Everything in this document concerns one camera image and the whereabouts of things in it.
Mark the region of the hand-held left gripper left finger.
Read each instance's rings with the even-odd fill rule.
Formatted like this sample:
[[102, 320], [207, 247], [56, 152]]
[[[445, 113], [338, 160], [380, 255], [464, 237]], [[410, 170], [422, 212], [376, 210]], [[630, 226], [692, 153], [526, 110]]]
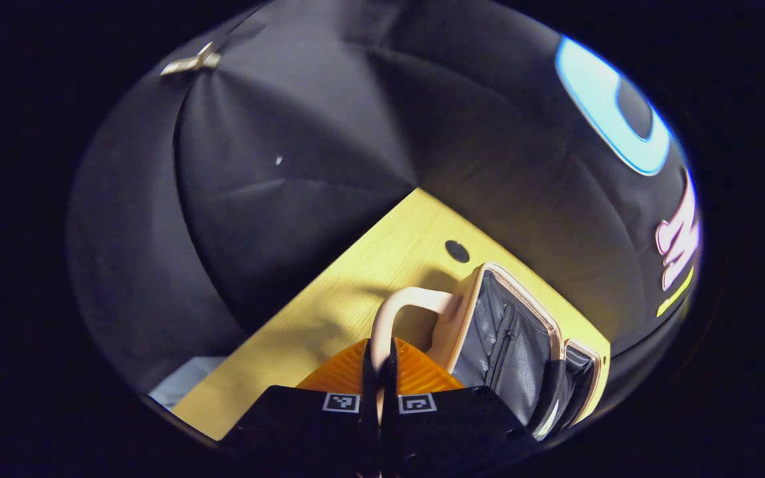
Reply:
[[266, 477], [377, 477], [379, 403], [366, 339], [294, 387], [273, 385], [222, 439]]

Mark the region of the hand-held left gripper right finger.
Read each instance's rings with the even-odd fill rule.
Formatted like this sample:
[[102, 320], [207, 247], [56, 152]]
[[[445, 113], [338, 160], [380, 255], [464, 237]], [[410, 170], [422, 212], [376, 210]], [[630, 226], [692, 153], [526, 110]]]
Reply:
[[393, 339], [382, 373], [384, 477], [483, 477], [535, 454], [537, 441], [491, 388], [403, 393], [405, 374], [450, 378], [412, 345]]

